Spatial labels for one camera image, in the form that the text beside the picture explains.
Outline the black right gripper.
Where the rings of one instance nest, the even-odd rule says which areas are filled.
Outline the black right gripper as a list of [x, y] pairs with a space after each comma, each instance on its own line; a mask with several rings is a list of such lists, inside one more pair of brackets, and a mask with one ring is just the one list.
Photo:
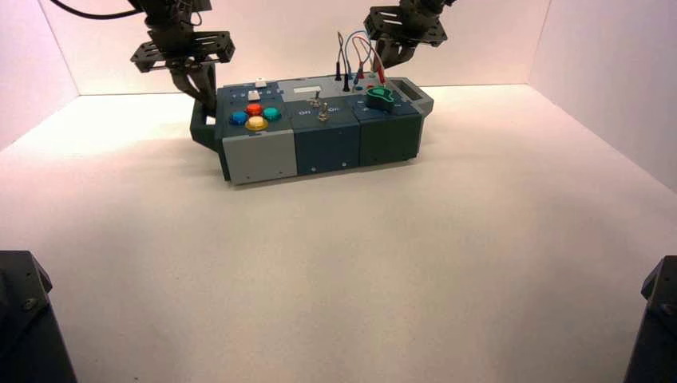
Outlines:
[[418, 44], [437, 47], [445, 42], [448, 36], [440, 17], [448, 6], [448, 4], [372, 6], [363, 24], [369, 39], [376, 41], [376, 51], [382, 67], [388, 69], [409, 61], [414, 56]]

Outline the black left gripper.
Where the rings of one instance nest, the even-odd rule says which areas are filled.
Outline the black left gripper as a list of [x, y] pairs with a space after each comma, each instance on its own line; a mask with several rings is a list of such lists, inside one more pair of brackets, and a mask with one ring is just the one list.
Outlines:
[[150, 40], [139, 45], [130, 61], [142, 73], [181, 67], [186, 61], [199, 68], [170, 69], [174, 85], [201, 103], [208, 116], [217, 108], [216, 69], [213, 63], [227, 63], [236, 50], [228, 31], [195, 31], [190, 22], [179, 19], [147, 18]]

